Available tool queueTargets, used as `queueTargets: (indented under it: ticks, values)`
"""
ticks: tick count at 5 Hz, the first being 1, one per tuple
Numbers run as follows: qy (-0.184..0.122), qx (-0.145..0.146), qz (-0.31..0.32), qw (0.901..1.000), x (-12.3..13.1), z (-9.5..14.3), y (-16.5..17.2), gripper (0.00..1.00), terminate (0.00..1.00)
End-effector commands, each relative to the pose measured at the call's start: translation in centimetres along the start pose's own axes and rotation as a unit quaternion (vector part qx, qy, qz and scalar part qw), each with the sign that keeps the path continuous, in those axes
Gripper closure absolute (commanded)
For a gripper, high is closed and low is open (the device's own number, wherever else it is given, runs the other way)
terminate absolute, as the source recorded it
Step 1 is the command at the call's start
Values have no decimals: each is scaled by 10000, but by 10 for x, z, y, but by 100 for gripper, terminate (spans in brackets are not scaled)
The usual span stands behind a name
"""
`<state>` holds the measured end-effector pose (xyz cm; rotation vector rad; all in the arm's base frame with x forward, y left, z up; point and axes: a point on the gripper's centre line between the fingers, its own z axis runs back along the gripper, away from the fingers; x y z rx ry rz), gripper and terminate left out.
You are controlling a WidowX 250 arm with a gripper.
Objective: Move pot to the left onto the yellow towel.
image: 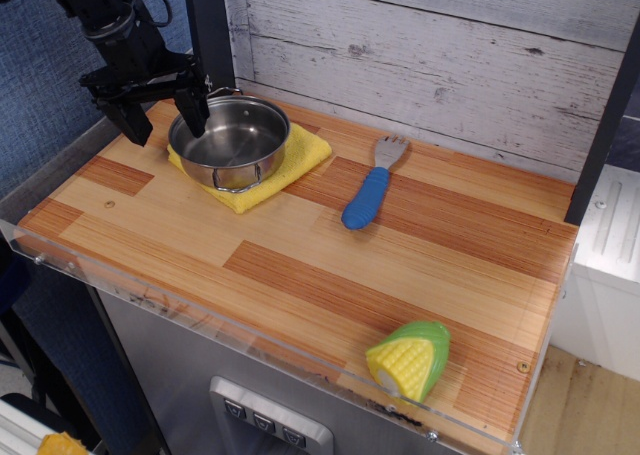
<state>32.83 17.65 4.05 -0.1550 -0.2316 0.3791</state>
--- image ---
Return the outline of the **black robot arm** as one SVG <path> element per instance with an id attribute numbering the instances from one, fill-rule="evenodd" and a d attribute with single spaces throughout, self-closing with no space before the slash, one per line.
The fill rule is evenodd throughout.
<path id="1" fill-rule="evenodd" d="M 142 105 L 175 102 L 192 135 L 200 137 L 209 118 L 210 85 L 197 58 L 170 51 L 160 29 L 173 19 L 157 21 L 144 0 L 57 0 L 68 17 L 80 20 L 83 36 L 105 66 L 80 78 L 94 104 L 133 143 L 146 144 L 152 124 Z"/>

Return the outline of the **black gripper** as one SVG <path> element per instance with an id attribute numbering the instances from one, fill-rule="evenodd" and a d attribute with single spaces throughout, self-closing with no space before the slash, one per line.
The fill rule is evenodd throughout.
<path id="1" fill-rule="evenodd" d="M 105 65 L 83 75 L 80 84 L 100 100 L 99 108 L 134 144 L 144 146 L 153 129 L 139 104 L 115 103 L 131 94 L 136 102 L 174 98 L 191 134 L 200 138 L 209 118 L 209 88 L 196 57 L 169 50 L 159 29 L 136 17 L 82 25 Z"/>

